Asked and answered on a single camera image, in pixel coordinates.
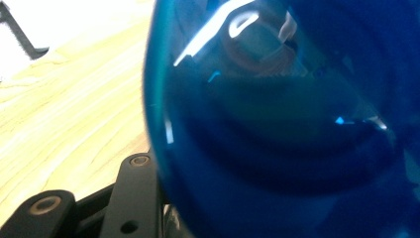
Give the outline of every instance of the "screw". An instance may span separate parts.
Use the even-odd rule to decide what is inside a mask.
[[[141,167],[146,165],[150,160],[151,158],[149,158],[148,156],[137,156],[130,160],[130,165],[132,165],[133,167]]]
[[[61,198],[59,196],[44,197],[35,202],[29,209],[29,212],[33,215],[44,215],[56,209],[60,203]]]

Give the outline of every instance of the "black metal bracket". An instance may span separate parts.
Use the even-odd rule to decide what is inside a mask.
[[[50,190],[19,206],[0,238],[161,237],[163,206],[153,153],[123,161],[115,184],[79,201],[71,192]]]

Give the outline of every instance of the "wood grain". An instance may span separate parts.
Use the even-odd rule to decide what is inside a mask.
[[[142,67],[153,1],[137,1],[0,83],[0,225],[27,198],[80,199],[149,149]]]

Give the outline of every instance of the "blue plastic container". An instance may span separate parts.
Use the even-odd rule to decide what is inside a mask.
[[[197,237],[420,237],[420,3],[157,0],[145,108]]]

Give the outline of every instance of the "wooden table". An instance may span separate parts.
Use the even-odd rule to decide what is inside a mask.
[[[27,198],[76,199],[149,149],[142,67],[154,2],[137,0],[0,83],[0,225]]]

